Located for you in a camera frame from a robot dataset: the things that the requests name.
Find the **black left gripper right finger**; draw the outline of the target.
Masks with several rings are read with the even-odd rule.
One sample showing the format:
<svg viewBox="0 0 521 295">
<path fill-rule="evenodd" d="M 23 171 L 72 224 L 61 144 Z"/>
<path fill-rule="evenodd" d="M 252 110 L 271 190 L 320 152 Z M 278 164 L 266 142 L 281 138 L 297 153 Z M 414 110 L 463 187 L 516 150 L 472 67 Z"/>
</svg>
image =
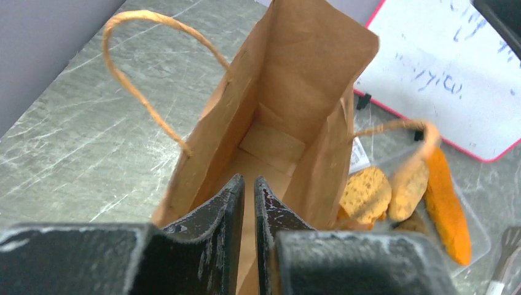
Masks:
<svg viewBox="0 0 521 295">
<path fill-rule="evenodd" d="M 456 294 L 440 252 L 410 232 L 316 230 L 254 186 L 260 294 Z"/>
</svg>

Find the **red brown paper bag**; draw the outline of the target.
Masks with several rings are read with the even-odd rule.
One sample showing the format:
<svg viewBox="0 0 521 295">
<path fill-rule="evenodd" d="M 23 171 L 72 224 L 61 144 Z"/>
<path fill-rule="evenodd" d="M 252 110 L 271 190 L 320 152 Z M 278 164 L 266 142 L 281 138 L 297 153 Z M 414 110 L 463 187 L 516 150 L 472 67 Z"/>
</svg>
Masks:
<svg viewBox="0 0 521 295">
<path fill-rule="evenodd" d="M 164 24 L 193 36 L 225 69 L 187 140 L 110 57 L 113 30 L 132 20 Z M 353 86 L 378 45 L 374 33 L 326 1 L 272 1 L 232 62 L 198 31 L 166 15 L 134 10 L 111 17 L 102 41 L 109 72 L 182 149 L 153 223 L 164 226 L 179 219 L 207 201 L 230 176 L 241 174 L 247 191 L 236 292 L 259 294 L 253 181 L 263 176 L 311 226 L 335 229 L 339 201 L 351 176 Z M 409 160 L 425 161 L 439 144 L 437 128 L 422 120 L 394 120 L 364 134 L 396 128 L 427 132 L 426 143 Z"/>
</svg>

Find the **yellow fake bread roll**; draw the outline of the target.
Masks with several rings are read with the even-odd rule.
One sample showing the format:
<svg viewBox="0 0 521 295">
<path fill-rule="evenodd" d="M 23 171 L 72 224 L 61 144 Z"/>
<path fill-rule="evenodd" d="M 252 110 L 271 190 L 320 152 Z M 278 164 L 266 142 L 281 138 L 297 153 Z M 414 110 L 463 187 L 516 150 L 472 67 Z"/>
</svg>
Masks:
<svg viewBox="0 0 521 295">
<path fill-rule="evenodd" d="M 339 201 L 335 229 L 371 230 L 384 220 L 391 200 L 391 184 L 378 167 L 368 167 L 350 176 Z"/>
</svg>

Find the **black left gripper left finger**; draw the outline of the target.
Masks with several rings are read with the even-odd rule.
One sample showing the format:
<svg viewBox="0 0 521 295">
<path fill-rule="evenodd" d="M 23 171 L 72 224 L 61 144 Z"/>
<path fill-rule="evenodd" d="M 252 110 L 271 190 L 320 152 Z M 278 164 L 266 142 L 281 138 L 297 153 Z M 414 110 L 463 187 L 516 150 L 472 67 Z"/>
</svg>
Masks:
<svg viewBox="0 0 521 295">
<path fill-rule="evenodd" d="M 1 232 L 2 294 L 234 294 L 245 181 L 163 228 L 22 223 Z"/>
</svg>

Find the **orange fake bread loaf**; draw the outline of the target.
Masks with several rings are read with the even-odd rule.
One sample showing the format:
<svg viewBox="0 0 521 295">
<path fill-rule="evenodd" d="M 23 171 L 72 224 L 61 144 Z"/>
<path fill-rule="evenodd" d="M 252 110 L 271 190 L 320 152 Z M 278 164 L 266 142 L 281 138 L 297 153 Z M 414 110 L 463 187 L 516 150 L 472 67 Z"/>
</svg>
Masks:
<svg viewBox="0 0 521 295">
<path fill-rule="evenodd" d="M 426 210 L 447 254 L 459 265 L 472 260 L 472 241 L 460 198 L 455 193 L 449 163 L 441 148 L 427 158 Z"/>
</svg>

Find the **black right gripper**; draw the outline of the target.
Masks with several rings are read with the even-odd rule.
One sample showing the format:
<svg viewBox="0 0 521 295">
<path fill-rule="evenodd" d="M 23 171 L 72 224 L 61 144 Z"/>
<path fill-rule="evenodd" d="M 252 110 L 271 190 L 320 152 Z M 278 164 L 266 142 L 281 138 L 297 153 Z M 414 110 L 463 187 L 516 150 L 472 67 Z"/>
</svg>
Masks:
<svg viewBox="0 0 521 295">
<path fill-rule="evenodd" d="M 520 58 L 520 0 L 472 0 L 484 16 Z"/>
</svg>

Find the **dark brown fake bread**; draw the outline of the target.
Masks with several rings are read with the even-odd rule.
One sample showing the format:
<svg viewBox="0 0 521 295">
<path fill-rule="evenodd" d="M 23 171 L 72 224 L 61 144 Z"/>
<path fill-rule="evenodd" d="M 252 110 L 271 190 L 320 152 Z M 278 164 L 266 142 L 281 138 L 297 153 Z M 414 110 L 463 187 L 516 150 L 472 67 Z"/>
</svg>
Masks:
<svg viewBox="0 0 521 295">
<path fill-rule="evenodd" d="M 409 218 L 406 220 L 399 222 L 394 228 L 394 231 L 409 231 L 409 232 L 418 232 L 425 236 L 428 236 L 428 230 L 426 228 L 426 224 L 418 214 L 417 211 L 414 211 Z"/>
</svg>

